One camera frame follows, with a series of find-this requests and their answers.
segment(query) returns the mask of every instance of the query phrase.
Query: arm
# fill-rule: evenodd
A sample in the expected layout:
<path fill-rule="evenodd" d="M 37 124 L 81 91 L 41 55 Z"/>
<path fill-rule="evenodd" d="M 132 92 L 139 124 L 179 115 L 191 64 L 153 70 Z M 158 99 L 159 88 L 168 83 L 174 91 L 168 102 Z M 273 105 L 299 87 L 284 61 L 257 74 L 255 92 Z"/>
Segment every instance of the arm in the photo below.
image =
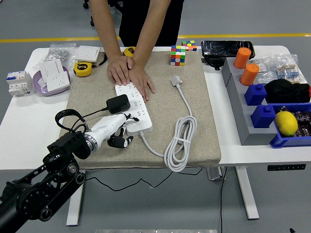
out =
<path fill-rule="evenodd" d="M 130 58 L 123 56 L 120 51 L 108 1 L 89 0 L 89 3 L 97 34 L 109 59 L 108 76 L 118 85 L 126 85 L 130 82 L 127 66 L 131 68 L 132 62 Z"/>
<path fill-rule="evenodd" d="M 171 0 L 150 0 L 148 15 L 142 27 L 133 56 L 133 69 L 129 71 L 131 81 L 142 94 L 144 100 L 149 100 L 148 87 L 153 93 L 155 92 L 153 84 L 144 71 L 144 68 L 161 32 L 170 2 Z"/>

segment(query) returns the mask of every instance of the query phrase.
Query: plastic bag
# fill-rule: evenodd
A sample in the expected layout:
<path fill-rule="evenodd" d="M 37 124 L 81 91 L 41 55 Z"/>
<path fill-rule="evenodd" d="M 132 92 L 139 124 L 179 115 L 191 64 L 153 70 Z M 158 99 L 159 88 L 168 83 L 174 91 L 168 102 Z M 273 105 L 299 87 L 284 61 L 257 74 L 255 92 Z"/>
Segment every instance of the plastic bag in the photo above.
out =
<path fill-rule="evenodd" d="M 251 62 L 260 67 L 256 77 L 259 83 L 269 83 L 275 79 L 286 79 L 291 83 L 305 81 L 299 72 L 296 54 L 270 55 L 261 59 L 254 59 Z"/>
<path fill-rule="evenodd" d="M 75 63 L 75 56 L 78 48 L 76 43 L 54 44 L 52 43 L 47 56 L 40 60 L 35 68 L 39 68 L 39 64 L 42 62 L 48 62 L 55 59 L 60 59 L 62 66 L 68 70 L 72 70 Z"/>

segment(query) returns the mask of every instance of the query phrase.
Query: white cable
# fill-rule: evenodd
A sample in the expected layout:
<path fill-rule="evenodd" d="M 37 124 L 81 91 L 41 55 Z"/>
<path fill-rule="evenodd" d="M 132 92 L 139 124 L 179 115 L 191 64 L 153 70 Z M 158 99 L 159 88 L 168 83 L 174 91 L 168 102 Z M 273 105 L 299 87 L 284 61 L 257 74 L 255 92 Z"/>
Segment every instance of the white cable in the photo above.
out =
<path fill-rule="evenodd" d="M 156 156 L 162 157 L 164 159 L 164 163 L 165 165 L 171 169 L 171 171 L 174 172 L 180 172 L 182 171 L 186 165 L 187 165 L 187 161 L 189 158 L 189 153 L 190 153 L 190 144 L 191 144 L 191 140 L 196 132 L 196 128 L 197 128 L 197 121 L 195 119 L 195 117 L 192 116 L 192 111 L 190 109 L 190 106 L 184 96 L 184 94 L 182 93 L 179 84 L 181 83 L 179 77 L 178 80 L 176 81 L 176 79 L 174 80 L 174 82 L 172 81 L 172 85 L 176 86 L 181 97 L 183 98 L 188 111 L 189 111 L 189 116 L 186 117 L 182 117 L 180 119 L 178 119 L 178 121 L 176 122 L 176 126 L 175 126 L 175 133 L 174 133 L 174 137 L 172 138 L 171 142 L 169 143 L 169 145 L 167 146 L 164 155 L 163 154 L 159 154 L 156 151 L 154 151 L 147 143 L 144 133 L 142 131 L 139 132 L 139 135 L 141 137 L 141 139 L 143 140 L 143 142 L 145 143 L 146 147 Z M 183 155 L 181 157 L 181 159 L 177 159 L 176 158 L 176 154 L 178 154 L 182 149 L 184 149 L 183 151 Z"/>

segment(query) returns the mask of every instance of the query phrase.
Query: white robotic hand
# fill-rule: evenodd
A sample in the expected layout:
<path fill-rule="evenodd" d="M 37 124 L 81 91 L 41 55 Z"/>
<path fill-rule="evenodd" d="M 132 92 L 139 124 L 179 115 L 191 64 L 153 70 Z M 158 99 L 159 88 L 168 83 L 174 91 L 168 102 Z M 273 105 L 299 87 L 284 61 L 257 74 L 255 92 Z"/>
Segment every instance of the white robotic hand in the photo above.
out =
<path fill-rule="evenodd" d="M 130 136 L 127 139 L 123 138 L 125 132 L 125 121 L 133 119 L 139 121 L 138 118 L 132 117 L 131 114 L 117 114 L 112 116 L 104 116 L 98 121 L 89 132 L 84 134 L 84 138 L 91 150 L 91 153 L 96 152 L 102 145 L 102 142 L 108 141 L 108 145 L 116 148 L 125 148 L 133 140 Z M 115 136 L 118 129 L 121 128 L 119 136 Z"/>

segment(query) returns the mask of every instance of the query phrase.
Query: felt mat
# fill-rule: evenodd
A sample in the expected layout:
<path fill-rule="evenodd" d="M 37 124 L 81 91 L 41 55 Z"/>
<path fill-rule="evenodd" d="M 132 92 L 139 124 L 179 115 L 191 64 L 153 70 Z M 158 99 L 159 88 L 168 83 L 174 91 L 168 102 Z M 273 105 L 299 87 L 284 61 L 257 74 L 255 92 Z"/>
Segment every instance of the felt mat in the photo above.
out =
<path fill-rule="evenodd" d="M 75 109 L 85 116 L 106 107 L 106 100 L 116 96 L 114 85 L 106 72 L 107 64 L 93 69 L 88 77 L 74 78 L 68 109 Z M 183 81 L 181 89 L 198 122 L 187 166 L 218 164 L 221 152 L 199 53 L 187 51 L 185 66 L 175 67 L 170 65 L 170 51 L 152 52 L 145 70 L 156 91 L 155 94 L 150 92 L 150 100 L 146 103 L 153 130 L 145 134 L 145 138 L 151 148 L 163 154 L 174 135 L 177 120 L 189 115 L 177 88 L 171 84 L 171 77 L 178 75 Z M 91 128 L 109 114 L 108 111 L 99 112 L 85 119 Z M 76 119 L 65 117 L 63 125 L 71 128 Z M 163 158 L 152 154 L 139 136 L 134 137 L 131 145 L 125 149 L 111 148 L 107 142 L 103 142 L 101 148 L 86 160 L 77 160 L 81 169 L 166 167 Z"/>

